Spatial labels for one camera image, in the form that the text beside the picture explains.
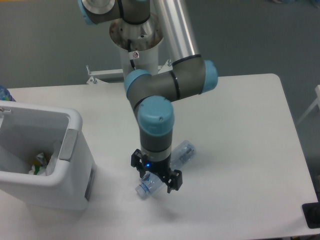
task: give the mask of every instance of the bin handle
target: bin handle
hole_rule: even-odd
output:
[[[62,142],[59,159],[70,162],[74,152],[79,132],[76,129],[67,129]]]

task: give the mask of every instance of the white table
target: white table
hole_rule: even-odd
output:
[[[0,238],[24,240],[262,239],[320,233],[301,205],[316,202],[276,75],[221,77],[214,91],[174,102],[173,148],[198,154],[176,192],[141,200],[130,156],[139,130],[123,84],[11,89],[18,102],[74,108],[98,165],[83,212],[27,206],[0,192]]]

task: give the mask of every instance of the light blue joint cap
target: light blue joint cap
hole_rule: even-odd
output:
[[[161,137],[174,127],[174,108],[163,96],[150,96],[140,104],[137,119],[139,127],[147,134]]]
[[[85,9],[84,9],[84,6],[82,5],[82,0],[78,0],[78,5],[79,5],[80,11],[81,11],[81,13],[82,13],[82,16],[83,16],[86,24],[88,24],[88,25],[96,25],[96,24],[93,23],[93,22],[91,21],[91,19],[88,17],[88,15],[87,15],[87,13],[86,13],[86,11],[85,11]]]
[[[134,70],[132,72],[130,72],[125,80],[124,80],[124,90],[125,90],[125,94],[126,96],[128,97],[128,90],[131,86],[131,84],[140,76],[142,75],[150,75],[150,72],[148,72],[147,70],[143,70],[143,69],[137,69],[137,70]]]
[[[214,89],[218,84],[218,72],[214,63],[210,60],[204,60],[205,79],[202,94]]]

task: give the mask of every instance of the plastic bottle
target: plastic bottle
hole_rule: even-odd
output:
[[[316,8],[320,9],[320,0],[311,0],[311,2]]]
[[[10,95],[10,92],[8,89],[0,85],[0,100],[3,101],[13,101],[15,102],[16,100]]]
[[[290,4],[294,3],[296,0],[272,0],[276,4]]]
[[[188,140],[183,141],[171,152],[171,169],[179,170],[181,167],[191,160],[196,154],[196,148]],[[140,184],[135,188],[141,198],[146,198],[148,195],[156,192],[164,183],[158,176],[151,172],[147,172],[140,179]]]

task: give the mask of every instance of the blue bottle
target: blue bottle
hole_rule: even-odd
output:
[[[0,85],[0,100],[2,101],[13,101],[15,102],[16,100],[11,96],[10,92],[8,89]]]

